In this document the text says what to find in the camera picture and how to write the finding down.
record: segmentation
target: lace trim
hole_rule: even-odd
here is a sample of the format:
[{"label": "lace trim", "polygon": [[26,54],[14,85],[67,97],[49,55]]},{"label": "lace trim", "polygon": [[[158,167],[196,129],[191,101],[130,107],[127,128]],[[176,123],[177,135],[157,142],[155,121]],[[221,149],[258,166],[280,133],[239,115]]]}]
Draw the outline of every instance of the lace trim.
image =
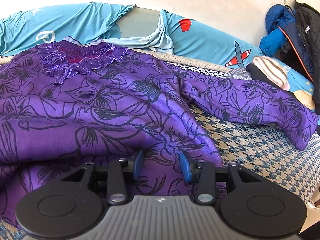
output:
[{"label": "lace trim", "polygon": [[91,46],[79,46],[69,41],[37,45],[43,69],[54,77],[55,84],[63,84],[66,78],[78,73],[89,75],[93,69],[104,68],[114,61],[120,62],[128,48],[101,42]]}]

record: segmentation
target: black jacket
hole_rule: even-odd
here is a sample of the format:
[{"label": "black jacket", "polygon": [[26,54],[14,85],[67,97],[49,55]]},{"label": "black jacket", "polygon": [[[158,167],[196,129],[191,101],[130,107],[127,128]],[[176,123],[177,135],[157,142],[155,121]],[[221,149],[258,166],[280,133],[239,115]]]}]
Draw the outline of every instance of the black jacket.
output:
[{"label": "black jacket", "polygon": [[296,28],[313,64],[313,102],[320,114],[320,14],[307,4],[295,2]]}]

